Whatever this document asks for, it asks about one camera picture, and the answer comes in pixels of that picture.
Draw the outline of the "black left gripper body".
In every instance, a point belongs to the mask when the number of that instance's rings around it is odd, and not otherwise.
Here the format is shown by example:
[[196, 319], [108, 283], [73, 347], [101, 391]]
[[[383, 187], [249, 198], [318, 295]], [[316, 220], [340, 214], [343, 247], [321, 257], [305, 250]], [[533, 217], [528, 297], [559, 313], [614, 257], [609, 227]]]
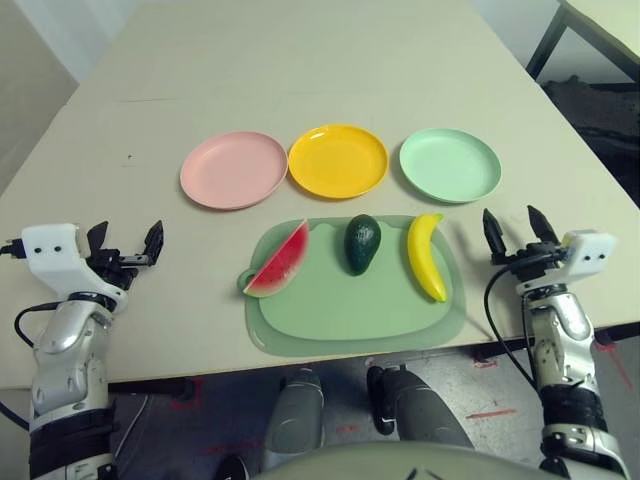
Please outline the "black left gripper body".
[[97, 250], [86, 263], [103, 281], [124, 291], [130, 289], [140, 268], [153, 265], [148, 255], [122, 256], [118, 249]]

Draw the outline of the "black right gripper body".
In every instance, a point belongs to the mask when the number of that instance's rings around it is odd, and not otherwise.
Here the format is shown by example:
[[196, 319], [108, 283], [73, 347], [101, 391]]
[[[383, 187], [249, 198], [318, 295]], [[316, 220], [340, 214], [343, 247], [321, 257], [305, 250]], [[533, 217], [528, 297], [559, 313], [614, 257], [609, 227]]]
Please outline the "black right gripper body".
[[507, 273], [515, 275], [524, 283], [540, 278], [547, 269], [557, 268], [567, 254], [567, 247], [549, 242], [528, 244], [527, 249], [519, 250], [516, 255], [507, 255], [505, 247], [492, 247], [491, 263], [501, 266], [501, 269], [491, 277], [490, 286], [493, 287]]

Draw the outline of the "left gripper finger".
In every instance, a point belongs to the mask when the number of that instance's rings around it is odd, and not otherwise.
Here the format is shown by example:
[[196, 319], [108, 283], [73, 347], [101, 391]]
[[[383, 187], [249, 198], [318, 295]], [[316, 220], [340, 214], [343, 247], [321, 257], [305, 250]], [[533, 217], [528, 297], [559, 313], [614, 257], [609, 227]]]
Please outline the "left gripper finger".
[[161, 220], [155, 222], [148, 230], [144, 244], [145, 249], [139, 256], [139, 260], [143, 264], [155, 264], [164, 245], [164, 227]]
[[87, 231], [87, 242], [91, 256], [98, 256], [105, 252], [103, 248], [108, 230], [108, 221], [102, 221]]

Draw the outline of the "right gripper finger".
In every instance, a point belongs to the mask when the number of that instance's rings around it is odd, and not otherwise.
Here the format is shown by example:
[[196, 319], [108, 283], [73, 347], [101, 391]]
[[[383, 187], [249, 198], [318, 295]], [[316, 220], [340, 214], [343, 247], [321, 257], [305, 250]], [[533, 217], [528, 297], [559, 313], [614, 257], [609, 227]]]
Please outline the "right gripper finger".
[[504, 256], [506, 247], [502, 240], [503, 233], [498, 220], [488, 209], [484, 209], [482, 222], [485, 239], [491, 250], [491, 255]]
[[558, 245], [559, 240], [546, 216], [532, 205], [527, 206], [529, 223], [535, 236], [541, 241]]

